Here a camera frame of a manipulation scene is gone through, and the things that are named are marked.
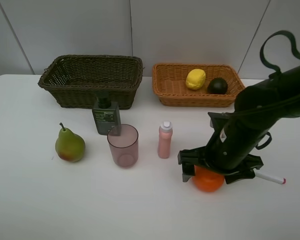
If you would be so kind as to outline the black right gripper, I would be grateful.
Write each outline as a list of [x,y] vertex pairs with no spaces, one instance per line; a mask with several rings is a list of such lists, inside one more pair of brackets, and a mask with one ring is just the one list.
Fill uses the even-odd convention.
[[250,152],[263,137],[263,131],[247,126],[241,119],[224,113],[209,112],[214,132],[207,145],[178,153],[182,182],[196,175],[195,166],[223,175],[227,185],[255,177],[254,169],[263,162]]

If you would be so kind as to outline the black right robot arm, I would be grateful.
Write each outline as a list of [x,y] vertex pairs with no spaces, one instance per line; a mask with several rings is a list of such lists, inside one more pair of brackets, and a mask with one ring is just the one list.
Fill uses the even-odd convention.
[[270,144],[270,128],[282,118],[300,117],[300,66],[246,87],[234,102],[234,112],[209,112],[213,135],[206,146],[178,153],[182,181],[201,167],[224,176],[225,182],[253,179],[264,164],[251,154]]

